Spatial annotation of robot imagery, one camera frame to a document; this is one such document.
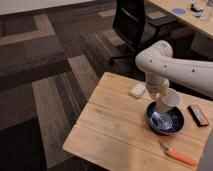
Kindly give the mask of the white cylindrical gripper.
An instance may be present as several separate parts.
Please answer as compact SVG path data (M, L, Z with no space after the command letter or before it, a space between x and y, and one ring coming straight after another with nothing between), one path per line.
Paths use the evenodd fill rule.
M169 80L163 79L160 83L156 83L155 81L147 82L146 89L152 100L160 100L167 96L169 85Z

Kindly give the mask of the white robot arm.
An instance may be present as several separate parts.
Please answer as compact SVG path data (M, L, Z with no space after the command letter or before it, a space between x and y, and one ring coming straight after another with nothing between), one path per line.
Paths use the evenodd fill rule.
M171 45L158 41L141 51L135 58L138 69L146 75L146 88L155 99L148 108L146 119L157 133L173 135L184 126L184 116L178 105L180 96L169 87L170 81L213 98L213 63L173 58Z

